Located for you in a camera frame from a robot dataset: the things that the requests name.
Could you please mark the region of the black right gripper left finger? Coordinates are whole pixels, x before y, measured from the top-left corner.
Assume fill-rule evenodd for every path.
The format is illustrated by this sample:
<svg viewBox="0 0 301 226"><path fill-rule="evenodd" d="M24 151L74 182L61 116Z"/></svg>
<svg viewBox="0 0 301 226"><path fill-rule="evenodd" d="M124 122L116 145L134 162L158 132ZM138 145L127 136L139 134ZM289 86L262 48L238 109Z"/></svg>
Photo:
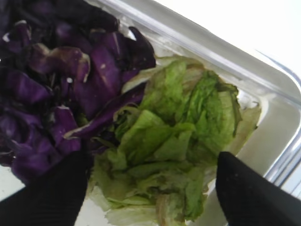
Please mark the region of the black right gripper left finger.
<svg viewBox="0 0 301 226"><path fill-rule="evenodd" d="M73 152L0 202L2 226L73 226L84 202L90 160Z"/></svg>

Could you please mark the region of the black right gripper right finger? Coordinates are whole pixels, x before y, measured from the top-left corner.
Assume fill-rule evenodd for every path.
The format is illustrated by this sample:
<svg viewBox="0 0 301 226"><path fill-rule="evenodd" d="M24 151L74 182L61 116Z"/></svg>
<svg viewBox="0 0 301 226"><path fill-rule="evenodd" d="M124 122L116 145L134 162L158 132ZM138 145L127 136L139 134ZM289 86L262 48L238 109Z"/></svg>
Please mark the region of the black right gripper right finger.
<svg viewBox="0 0 301 226"><path fill-rule="evenodd" d="M229 152L219 153L215 188L230 226L301 224L301 201Z"/></svg>

